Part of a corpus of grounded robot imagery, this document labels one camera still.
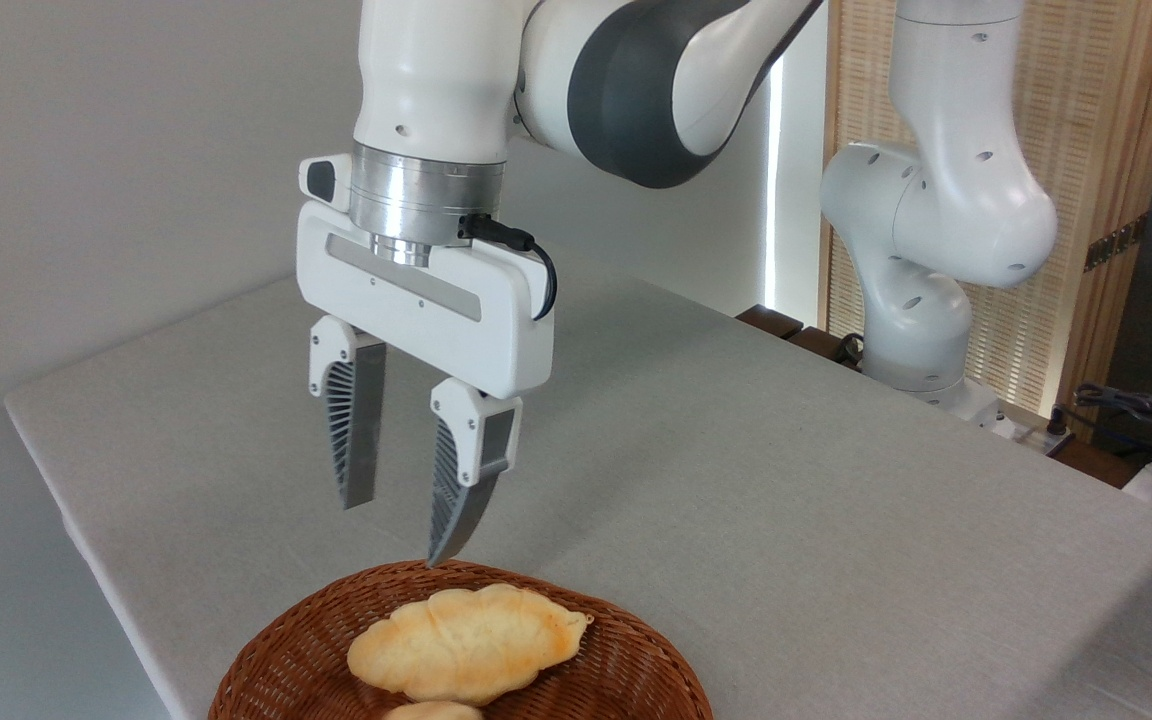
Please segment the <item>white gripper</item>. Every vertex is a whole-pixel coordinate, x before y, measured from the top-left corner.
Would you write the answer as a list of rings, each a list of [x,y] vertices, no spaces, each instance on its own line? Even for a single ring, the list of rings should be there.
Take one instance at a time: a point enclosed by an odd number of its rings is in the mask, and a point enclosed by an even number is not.
[[[374,498],[384,342],[454,377],[431,391],[430,568],[467,546],[499,475],[515,465],[516,396],[547,382],[552,367],[547,270],[468,229],[495,213],[505,168],[323,156],[298,169],[306,204],[296,276],[303,300],[325,313],[311,328],[308,391],[325,404],[344,509]]]

